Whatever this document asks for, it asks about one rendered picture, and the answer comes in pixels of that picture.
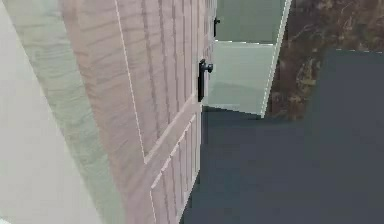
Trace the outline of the pale wooden room door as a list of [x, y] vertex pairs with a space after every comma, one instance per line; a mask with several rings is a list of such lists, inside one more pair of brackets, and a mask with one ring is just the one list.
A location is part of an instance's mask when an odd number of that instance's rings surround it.
[[199, 62], [217, 0], [59, 0], [117, 197], [108, 224], [179, 224], [199, 178]]

